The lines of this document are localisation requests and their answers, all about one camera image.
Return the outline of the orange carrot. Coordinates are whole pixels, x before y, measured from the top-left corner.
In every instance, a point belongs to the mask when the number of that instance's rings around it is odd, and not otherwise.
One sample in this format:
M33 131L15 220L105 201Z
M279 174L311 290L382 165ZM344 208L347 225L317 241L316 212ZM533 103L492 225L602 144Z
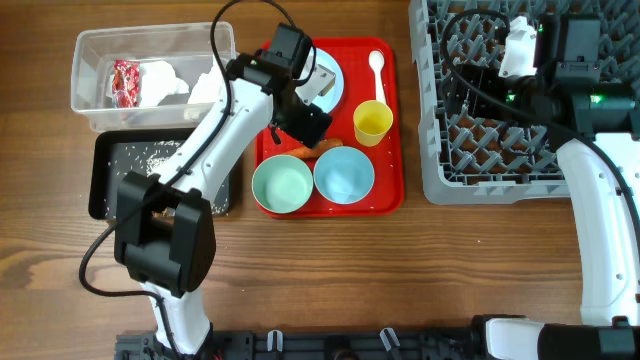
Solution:
M314 148L301 146L287 151L286 155L290 155L301 160L316 159L322 156L325 152L342 145L343 142L341 139L329 138L320 141Z

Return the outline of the green bowl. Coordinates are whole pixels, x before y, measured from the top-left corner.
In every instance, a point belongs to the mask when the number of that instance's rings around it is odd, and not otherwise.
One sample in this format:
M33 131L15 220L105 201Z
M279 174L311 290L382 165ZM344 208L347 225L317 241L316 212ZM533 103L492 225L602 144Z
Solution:
M291 155L276 155L261 162L251 185L256 202L275 214L293 213L303 207L314 187L309 166Z

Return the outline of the light blue bowl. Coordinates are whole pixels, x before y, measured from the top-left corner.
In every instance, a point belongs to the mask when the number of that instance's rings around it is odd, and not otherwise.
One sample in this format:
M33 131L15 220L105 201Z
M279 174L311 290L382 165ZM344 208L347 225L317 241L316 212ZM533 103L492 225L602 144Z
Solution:
M339 146L318 158L313 177L316 189L326 200L350 205L369 195L375 183L375 170L361 150Z

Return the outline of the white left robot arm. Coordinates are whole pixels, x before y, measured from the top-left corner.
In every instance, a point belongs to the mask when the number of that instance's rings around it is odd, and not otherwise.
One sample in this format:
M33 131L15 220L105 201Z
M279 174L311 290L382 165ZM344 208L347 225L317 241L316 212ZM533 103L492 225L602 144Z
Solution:
M213 357L201 291L216 251L211 202L263 129L318 147L331 118L313 101L344 76L323 50L265 50L231 60L223 81L222 100L174 155L150 175L129 173L118 189L114 256L154 308L157 330L143 352L156 359Z

